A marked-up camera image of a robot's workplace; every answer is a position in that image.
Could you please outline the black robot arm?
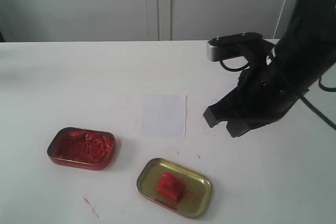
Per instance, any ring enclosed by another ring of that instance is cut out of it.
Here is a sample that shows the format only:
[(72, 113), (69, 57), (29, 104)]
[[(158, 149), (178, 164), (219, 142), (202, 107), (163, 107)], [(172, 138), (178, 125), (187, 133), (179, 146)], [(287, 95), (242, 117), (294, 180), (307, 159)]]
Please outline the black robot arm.
[(335, 124), (305, 97), (335, 64), (335, 0), (298, 0), (294, 17), (273, 44), (259, 33), (216, 37), (207, 42), (211, 61), (244, 57), (237, 86), (203, 116), (209, 127), (226, 122), (232, 137), (280, 120), (302, 101), (328, 126)]

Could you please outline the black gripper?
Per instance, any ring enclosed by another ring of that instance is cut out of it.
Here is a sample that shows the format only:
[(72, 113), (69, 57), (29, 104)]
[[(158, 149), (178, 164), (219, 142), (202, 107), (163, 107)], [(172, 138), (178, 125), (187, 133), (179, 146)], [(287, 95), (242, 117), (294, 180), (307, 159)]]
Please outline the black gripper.
[(227, 122), (231, 137), (278, 121), (306, 93), (303, 81), (296, 76), (305, 56), (301, 50), (263, 39), (238, 45), (238, 49), (248, 66), (237, 86), (203, 114), (209, 127)]

